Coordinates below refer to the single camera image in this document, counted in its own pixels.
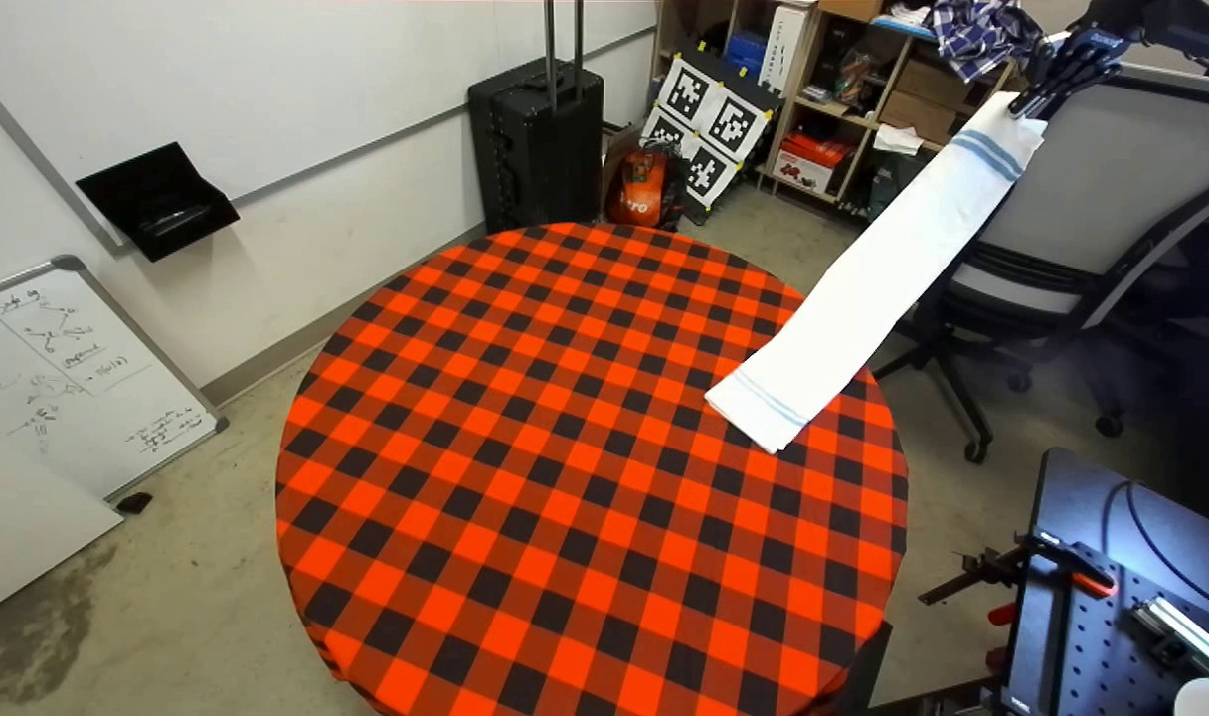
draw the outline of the cardboard box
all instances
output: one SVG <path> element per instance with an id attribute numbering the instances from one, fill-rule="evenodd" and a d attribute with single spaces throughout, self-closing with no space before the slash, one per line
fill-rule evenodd
<path id="1" fill-rule="evenodd" d="M 887 109 L 878 117 L 878 125 L 914 126 L 928 145 L 947 145 L 955 120 L 958 120 L 958 109 L 939 109 L 939 105 L 928 105 L 928 99 L 909 97 L 909 91 L 891 91 Z"/>
<path id="2" fill-rule="evenodd" d="M 869 26 L 883 11 L 883 0 L 821 0 L 821 11 L 853 15 Z"/>
<path id="3" fill-rule="evenodd" d="M 909 61 L 891 91 L 914 97 L 922 105 L 958 109 L 967 99 L 967 83 L 935 65 Z"/>
<path id="4" fill-rule="evenodd" d="M 776 174 L 825 194 L 832 186 L 834 169 L 776 150 Z"/>

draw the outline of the whiteboard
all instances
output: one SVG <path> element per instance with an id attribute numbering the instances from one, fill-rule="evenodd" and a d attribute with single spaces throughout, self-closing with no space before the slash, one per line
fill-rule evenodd
<path id="1" fill-rule="evenodd" d="M 568 55 L 574 6 L 559 0 Z M 586 50 L 657 26 L 590 0 Z M 244 201 L 537 61 L 541 0 L 0 0 L 0 109 L 72 186 L 165 145 Z"/>
<path id="2" fill-rule="evenodd" d="M 217 409 L 85 270 L 0 288 L 0 442 L 112 498 L 217 431 Z"/>
<path id="3" fill-rule="evenodd" d="M 120 523 L 97 495 L 0 442 L 0 600 Z"/>

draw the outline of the plaid tablecloth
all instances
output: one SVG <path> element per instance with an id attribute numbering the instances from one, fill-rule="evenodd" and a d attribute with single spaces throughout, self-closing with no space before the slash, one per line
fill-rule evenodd
<path id="1" fill-rule="evenodd" d="M 797 307 L 695 240 L 576 222 L 369 296 L 278 454 L 278 551 L 328 665 L 425 716 L 841 687 L 909 544 L 891 409 L 858 374 L 772 459 L 706 404 Z"/>

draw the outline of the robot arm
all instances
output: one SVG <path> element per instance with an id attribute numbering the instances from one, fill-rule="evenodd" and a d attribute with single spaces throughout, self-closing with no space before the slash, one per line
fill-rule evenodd
<path id="1" fill-rule="evenodd" d="M 1054 117 L 1062 99 L 1118 67 L 1130 46 L 1166 46 L 1209 71 L 1207 0 L 1095 0 L 1062 46 L 1041 46 L 1032 89 L 1009 105 L 1023 117 Z"/>

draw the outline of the floor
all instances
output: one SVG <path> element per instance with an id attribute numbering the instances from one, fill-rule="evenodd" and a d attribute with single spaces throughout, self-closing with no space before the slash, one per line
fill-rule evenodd
<path id="1" fill-rule="evenodd" d="M 789 191 L 736 186 L 689 234 L 808 291 L 856 227 Z M 369 714 L 315 658 L 274 557 L 278 425 L 311 357 L 230 397 L 230 431 L 137 486 L 150 495 L 140 516 L 0 605 L 0 716 Z M 987 649 L 1005 641 L 983 617 L 1005 591 L 979 585 L 931 609 L 914 597 L 955 577 L 958 553 L 1009 544 L 1027 530 L 1041 451 L 1062 446 L 1166 491 L 1192 467 L 1162 442 L 1171 425 L 1135 417 L 1127 439 L 1098 439 L 1074 369 L 1038 369 L 1032 394 L 983 369 L 979 397 L 999 431 L 987 467 L 962 462 L 962 431 L 928 374 L 895 374 L 887 397 L 911 459 L 911 553 L 891 600 L 878 705 L 976 679 Z"/>

